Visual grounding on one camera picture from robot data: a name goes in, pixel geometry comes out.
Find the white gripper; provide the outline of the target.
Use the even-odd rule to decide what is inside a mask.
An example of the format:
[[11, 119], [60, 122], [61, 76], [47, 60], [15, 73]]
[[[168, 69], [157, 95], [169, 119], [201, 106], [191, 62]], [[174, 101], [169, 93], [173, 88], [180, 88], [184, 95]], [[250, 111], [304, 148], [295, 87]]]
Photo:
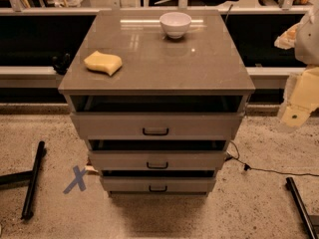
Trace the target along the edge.
[[[281, 34], [274, 46], [288, 50], [294, 47], [298, 25], [294, 24]], [[291, 128], [303, 126], [310, 113], [319, 108], [319, 67], [307, 67], [299, 74], [289, 76], [286, 83], [286, 101], [277, 116], [280, 122]]]

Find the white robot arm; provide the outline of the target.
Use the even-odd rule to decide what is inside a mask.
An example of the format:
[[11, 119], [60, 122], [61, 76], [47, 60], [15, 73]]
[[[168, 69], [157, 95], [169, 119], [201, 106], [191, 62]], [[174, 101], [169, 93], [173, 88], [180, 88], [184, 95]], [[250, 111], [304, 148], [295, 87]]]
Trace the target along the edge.
[[274, 46], [293, 48], [295, 58], [306, 65], [302, 73], [288, 77], [277, 114], [282, 124], [298, 128], [319, 108], [319, 7], [313, 6], [275, 40]]

